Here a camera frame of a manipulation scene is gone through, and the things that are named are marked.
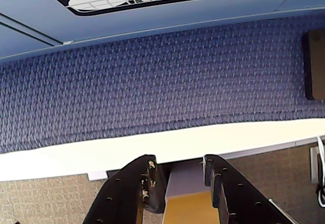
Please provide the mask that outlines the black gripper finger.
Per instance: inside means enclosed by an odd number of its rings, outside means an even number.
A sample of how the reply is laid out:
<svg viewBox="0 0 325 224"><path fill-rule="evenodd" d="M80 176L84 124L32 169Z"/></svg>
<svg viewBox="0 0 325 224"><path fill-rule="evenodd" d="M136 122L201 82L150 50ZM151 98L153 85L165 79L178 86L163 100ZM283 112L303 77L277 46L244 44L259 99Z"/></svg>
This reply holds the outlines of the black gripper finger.
<svg viewBox="0 0 325 224"><path fill-rule="evenodd" d="M214 154L203 157L204 184L220 223L297 223L272 199L266 198L228 161Z"/></svg>
<svg viewBox="0 0 325 224"><path fill-rule="evenodd" d="M166 178L153 154L113 174L101 187L83 223L142 223L143 212L165 210Z"/></svg>

